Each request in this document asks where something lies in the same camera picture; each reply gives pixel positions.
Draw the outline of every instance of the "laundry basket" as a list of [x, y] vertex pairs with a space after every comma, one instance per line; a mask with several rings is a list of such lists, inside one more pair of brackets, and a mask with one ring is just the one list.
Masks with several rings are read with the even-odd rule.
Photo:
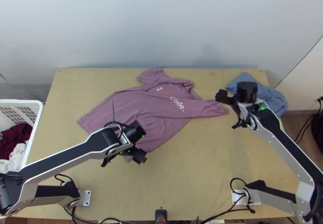
[[26, 165], [43, 107], [43, 103], [38, 100], [0, 99], [0, 140], [2, 131], [14, 125], [28, 123], [33, 127], [21, 167]]

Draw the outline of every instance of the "hoodie sleeve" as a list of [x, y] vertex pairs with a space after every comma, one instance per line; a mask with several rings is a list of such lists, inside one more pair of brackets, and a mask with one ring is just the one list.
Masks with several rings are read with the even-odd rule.
[[194, 118], [211, 117], [227, 114], [229, 111], [221, 107], [215, 100], [164, 99], [163, 107], [151, 108], [152, 114], [157, 117]]

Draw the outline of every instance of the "dark red clothing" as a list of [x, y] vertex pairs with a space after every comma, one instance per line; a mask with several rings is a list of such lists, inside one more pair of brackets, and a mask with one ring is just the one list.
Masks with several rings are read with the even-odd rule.
[[0, 141], [0, 159], [9, 160], [10, 153], [12, 153], [15, 146], [29, 140], [32, 130], [33, 127], [24, 123], [3, 131], [2, 140]]

